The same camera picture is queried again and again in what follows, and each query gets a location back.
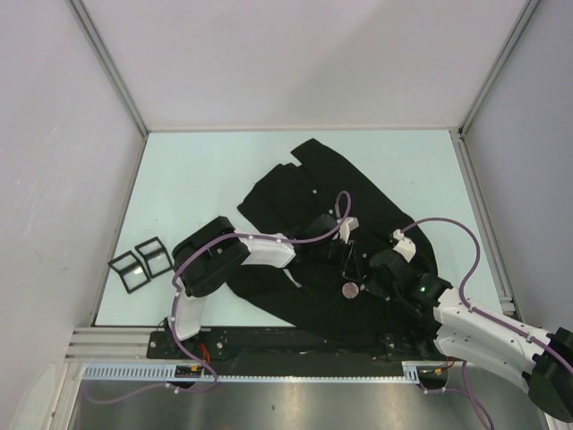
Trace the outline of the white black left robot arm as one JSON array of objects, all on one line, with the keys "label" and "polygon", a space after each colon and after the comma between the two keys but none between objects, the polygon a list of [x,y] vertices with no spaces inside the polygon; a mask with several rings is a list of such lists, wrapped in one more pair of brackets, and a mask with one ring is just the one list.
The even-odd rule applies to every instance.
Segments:
[{"label": "white black left robot arm", "polygon": [[196,351],[206,298],[224,285],[297,328],[328,295],[357,299],[366,289],[352,238],[358,226],[354,217],[326,214],[287,234],[264,234],[215,218],[172,252],[176,293],[167,348],[180,358]]}]

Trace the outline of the black button-up shirt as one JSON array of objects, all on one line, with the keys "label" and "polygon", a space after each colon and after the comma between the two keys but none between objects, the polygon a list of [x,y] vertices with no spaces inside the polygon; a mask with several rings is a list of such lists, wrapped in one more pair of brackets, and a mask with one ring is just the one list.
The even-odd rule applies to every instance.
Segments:
[{"label": "black button-up shirt", "polygon": [[[264,234],[287,234],[309,225],[322,214],[355,217],[352,238],[369,250],[369,261],[392,250],[392,233],[400,229],[416,245],[410,262],[438,276],[432,244],[413,219],[403,212],[350,161],[317,140],[293,151],[295,161],[275,166],[259,180],[239,205],[239,212]],[[412,336],[404,317],[387,298],[365,289],[355,300],[327,296],[327,301],[303,319],[298,328],[331,340],[354,340],[378,333]]]}]

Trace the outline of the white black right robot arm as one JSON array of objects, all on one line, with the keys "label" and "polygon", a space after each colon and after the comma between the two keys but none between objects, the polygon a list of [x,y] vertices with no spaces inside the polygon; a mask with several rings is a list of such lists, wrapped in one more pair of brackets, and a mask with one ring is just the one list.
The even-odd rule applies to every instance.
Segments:
[{"label": "white black right robot arm", "polygon": [[366,289],[398,307],[419,357],[465,360],[516,385],[545,414],[571,422],[571,331],[548,332],[463,302],[459,288],[393,250],[371,258]]}]

